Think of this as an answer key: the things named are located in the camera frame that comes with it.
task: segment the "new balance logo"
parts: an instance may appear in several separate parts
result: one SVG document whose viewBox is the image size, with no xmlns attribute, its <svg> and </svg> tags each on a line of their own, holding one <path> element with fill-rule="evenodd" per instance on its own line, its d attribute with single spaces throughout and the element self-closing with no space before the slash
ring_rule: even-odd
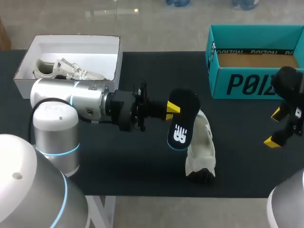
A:
<svg viewBox="0 0 304 228">
<path fill-rule="evenodd" d="M 187 133 L 187 130 L 185 128 L 182 128 L 176 124 L 173 138 L 177 142 L 185 143 L 186 142 L 186 133 Z"/>
</svg>

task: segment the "black table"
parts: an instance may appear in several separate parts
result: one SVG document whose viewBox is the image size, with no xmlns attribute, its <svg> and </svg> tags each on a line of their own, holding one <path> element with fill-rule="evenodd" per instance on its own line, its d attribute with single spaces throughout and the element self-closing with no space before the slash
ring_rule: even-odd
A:
<svg viewBox="0 0 304 228">
<path fill-rule="evenodd" d="M 0 133 L 26 138 L 31 107 L 13 82 L 25 54 L 0 52 Z M 303 139 L 271 150 L 264 139 L 282 127 L 270 119 L 279 101 L 215 100 L 210 95 L 204 52 L 125 52 L 120 89 L 146 80 L 151 99 L 166 99 L 177 87 L 201 100 L 216 149 L 212 185 L 185 178 L 185 152 L 167 145 L 169 123 L 148 119 L 146 132 L 124 133 L 111 124 L 80 124 L 81 165 L 72 177 L 86 195 L 266 198 L 304 166 Z"/>
</svg>

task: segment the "shoe lace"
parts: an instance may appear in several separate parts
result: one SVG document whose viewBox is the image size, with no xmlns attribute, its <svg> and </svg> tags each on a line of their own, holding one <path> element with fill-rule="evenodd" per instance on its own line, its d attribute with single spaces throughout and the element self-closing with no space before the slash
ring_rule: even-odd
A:
<svg viewBox="0 0 304 228">
<path fill-rule="evenodd" d="M 76 64 L 76 63 L 73 63 L 72 64 L 72 67 L 73 67 L 73 72 L 72 73 L 68 73 L 67 74 L 67 77 L 69 79 L 73 78 L 73 79 L 80 79 L 80 80 L 86 80 L 87 77 L 86 77 L 86 72 L 87 70 L 82 70 L 80 69 L 80 67 Z"/>
</svg>

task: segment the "shoe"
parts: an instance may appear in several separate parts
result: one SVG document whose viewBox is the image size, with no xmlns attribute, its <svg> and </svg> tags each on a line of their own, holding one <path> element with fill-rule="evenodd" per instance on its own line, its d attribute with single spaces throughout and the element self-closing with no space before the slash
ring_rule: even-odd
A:
<svg viewBox="0 0 304 228">
<path fill-rule="evenodd" d="M 193 136 L 187 151 L 186 176 L 207 169 L 215 177 L 215 148 L 208 119 L 200 110 L 193 127 Z"/>
<path fill-rule="evenodd" d="M 33 74 L 36 79 L 39 78 L 56 78 L 57 76 L 66 77 L 73 80 L 104 80 L 102 74 L 82 70 L 75 63 L 71 64 L 64 58 L 57 59 L 55 63 L 44 62 L 41 59 L 36 61 Z"/>
</svg>

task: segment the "black insole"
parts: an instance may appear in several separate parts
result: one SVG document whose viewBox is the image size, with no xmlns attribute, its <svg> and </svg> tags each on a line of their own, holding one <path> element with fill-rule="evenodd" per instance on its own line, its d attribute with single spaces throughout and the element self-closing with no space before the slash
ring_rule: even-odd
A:
<svg viewBox="0 0 304 228">
<path fill-rule="evenodd" d="M 173 113 L 168 131 L 168 145 L 175 150 L 185 150 L 192 140 L 200 99 L 189 89 L 175 89 L 171 92 L 169 101 L 180 108 L 180 113 Z"/>
</svg>

